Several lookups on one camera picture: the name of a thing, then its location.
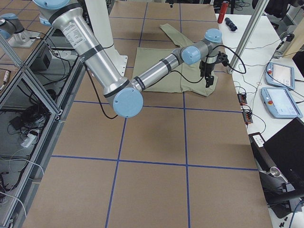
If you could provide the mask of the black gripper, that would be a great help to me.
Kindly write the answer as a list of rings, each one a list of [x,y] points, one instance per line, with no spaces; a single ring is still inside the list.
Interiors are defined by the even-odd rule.
[[[200,77],[205,77],[206,88],[214,83],[215,57],[204,57],[200,62]]]

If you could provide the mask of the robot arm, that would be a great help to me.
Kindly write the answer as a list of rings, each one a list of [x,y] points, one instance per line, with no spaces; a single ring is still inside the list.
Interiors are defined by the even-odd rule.
[[[16,14],[6,13],[0,16],[0,34],[5,39],[9,39],[13,34],[21,33],[24,30]]]
[[[65,35],[81,62],[89,67],[103,87],[104,97],[116,114],[124,118],[134,117],[141,111],[143,90],[162,80],[183,63],[192,65],[200,60],[210,60],[217,55],[216,50],[222,42],[221,31],[209,29],[203,40],[174,49],[139,76],[128,80],[119,73],[85,22],[83,9],[77,0],[36,0],[34,3],[46,21]]]

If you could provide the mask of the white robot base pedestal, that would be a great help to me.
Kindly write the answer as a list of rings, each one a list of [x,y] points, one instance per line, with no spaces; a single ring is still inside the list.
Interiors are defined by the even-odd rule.
[[[121,76],[124,76],[128,56],[120,55],[114,46],[109,14],[105,0],[85,0],[93,33],[112,60]]]

